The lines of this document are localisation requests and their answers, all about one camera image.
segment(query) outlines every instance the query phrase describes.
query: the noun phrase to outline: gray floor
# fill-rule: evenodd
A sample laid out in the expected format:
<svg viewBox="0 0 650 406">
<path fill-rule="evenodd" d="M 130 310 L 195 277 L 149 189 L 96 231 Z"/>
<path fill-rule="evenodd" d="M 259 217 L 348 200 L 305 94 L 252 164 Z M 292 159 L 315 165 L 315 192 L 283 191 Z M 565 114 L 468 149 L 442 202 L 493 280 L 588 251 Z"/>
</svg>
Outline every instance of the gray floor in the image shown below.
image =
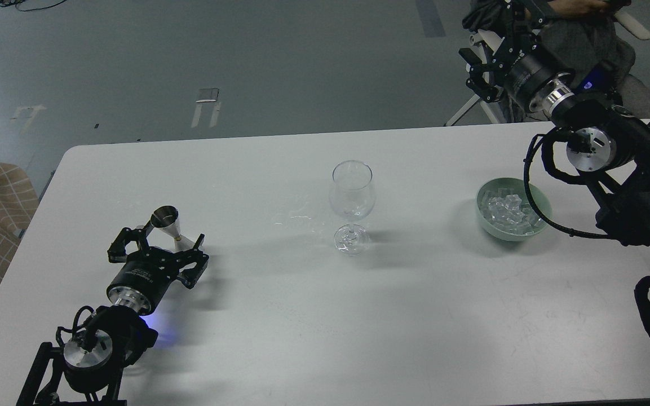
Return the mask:
<svg viewBox="0 0 650 406">
<path fill-rule="evenodd" d="M 0 161 L 23 167 L 41 192 L 80 144 L 441 126 L 471 97 L 458 56 L 468 8 L 466 0 L 0 8 Z M 650 29 L 650 1 L 630 11 Z M 634 74 L 650 86 L 650 41 L 622 36 L 639 55 Z M 221 111 L 214 121 L 213 105 L 204 106 L 193 127 L 204 87 L 221 89 Z M 475 109 L 461 121 L 473 123 L 487 119 Z"/>
</svg>

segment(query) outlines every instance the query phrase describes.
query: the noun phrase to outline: white table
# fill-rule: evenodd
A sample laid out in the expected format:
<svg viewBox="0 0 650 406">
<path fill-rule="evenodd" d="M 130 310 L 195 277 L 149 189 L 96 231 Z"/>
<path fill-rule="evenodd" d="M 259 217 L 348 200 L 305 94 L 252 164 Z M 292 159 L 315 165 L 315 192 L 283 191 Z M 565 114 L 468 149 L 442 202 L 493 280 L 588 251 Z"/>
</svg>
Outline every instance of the white table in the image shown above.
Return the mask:
<svg viewBox="0 0 650 406">
<path fill-rule="evenodd" d="M 446 404 L 650 398 L 650 340 L 633 287 L 650 247 L 572 239 L 523 244 L 476 224 L 474 195 L 521 177 L 548 123 L 75 147 L 67 152 L 0 287 L 0 404 L 34 353 L 121 265 L 106 249 L 162 205 L 211 260 L 172 285 L 147 321 L 153 349 L 121 399 L 188 404 Z M 335 251 L 332 168 L 368 162 L 375 241 Z M 595 229 L 585 187 L 533 169 L 554 217 Z M 153 231 L 153 244 L 171 239 Z M 83 400 L 68 393 L 63 400 Z"/>
</svg>

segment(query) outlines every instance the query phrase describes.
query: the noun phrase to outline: wine glass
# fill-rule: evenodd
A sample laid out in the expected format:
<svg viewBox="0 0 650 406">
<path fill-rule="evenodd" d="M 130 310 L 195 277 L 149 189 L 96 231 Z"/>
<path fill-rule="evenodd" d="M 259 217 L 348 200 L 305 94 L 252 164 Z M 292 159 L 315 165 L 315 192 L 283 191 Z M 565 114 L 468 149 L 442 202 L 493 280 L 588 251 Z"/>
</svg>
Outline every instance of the wine glass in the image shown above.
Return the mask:
<svg viewBox="0 0 650 406">
<path fill-rule="evenodd" d="M 335 233 L 335 247 L 348 255 L 358 255 L 368 247 L 369 236 L 363 226 L 354 224 L 372 211 L 375 201 L 372 170 L 364 162 L 346 160 L 332 171 L 330 206 L 350 224 Z"/>
</svg>

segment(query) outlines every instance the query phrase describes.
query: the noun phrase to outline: glass base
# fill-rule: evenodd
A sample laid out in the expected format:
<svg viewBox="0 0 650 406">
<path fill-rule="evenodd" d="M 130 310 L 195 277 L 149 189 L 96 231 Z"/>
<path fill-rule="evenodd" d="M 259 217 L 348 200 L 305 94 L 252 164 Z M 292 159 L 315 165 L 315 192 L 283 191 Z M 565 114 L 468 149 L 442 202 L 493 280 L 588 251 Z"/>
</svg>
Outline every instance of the glass base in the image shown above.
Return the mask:
<svg viewBox="0 0 650 406">
<path fill-rule="evenodd" d="M 358 255 L 368 249 L 368 232 L 357 224 L 346 224 L 335 233 L 335 247 L 347 255 Z"/>
</svg>

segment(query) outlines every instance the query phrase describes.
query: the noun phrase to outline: bowl of ice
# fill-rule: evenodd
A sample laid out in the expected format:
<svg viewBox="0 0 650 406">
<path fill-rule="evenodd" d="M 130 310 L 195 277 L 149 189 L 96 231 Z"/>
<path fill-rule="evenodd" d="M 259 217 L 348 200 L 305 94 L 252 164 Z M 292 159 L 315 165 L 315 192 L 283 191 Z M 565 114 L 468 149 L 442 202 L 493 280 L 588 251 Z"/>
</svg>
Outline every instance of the bowl of ice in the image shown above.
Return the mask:
<svg viewBox="0 0 650 406">
<path fill-rule="evenodd" d="M 552 208 L 546 195 L 530 184 L 533 200 L 547 217 Z M 485 183 L 475 199 L 477 222 L 491 236 L 505 241 L 525 241 L 541 233 L 548 223 L 528 203 L 523 180 L 497 178 Z"/>
</svg>

